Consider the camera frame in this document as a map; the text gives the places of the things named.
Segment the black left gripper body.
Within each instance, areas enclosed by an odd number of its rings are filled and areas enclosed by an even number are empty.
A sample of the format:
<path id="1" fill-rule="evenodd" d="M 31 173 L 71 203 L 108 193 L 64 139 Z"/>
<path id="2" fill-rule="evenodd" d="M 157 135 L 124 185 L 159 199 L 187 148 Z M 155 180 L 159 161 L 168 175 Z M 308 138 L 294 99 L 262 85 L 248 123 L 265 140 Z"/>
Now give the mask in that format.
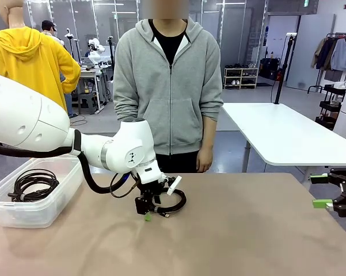
<path id="1" fill-rule="evenodd" d="M 139 184 L 140 197 L 144 199 L 152 199 L 155 196 L 160 196 L 162 193 L 167 192 L 166 184 L 169 181 L 163 179 L 162 181 L 153 181 L 145 184 Z"/>

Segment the person's left hand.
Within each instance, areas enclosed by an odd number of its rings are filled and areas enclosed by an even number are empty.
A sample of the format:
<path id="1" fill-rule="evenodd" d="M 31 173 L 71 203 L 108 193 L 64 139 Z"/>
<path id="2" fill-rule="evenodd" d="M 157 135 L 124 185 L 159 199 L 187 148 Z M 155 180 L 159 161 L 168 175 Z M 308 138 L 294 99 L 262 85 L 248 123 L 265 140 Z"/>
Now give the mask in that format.
<path id="1" fill-rule="evenodd" d="M 211 146 L 202 146 L 197 154 L 196 169 L 198 173 L 208 171 L 213 161 L 213 148 Z"/>

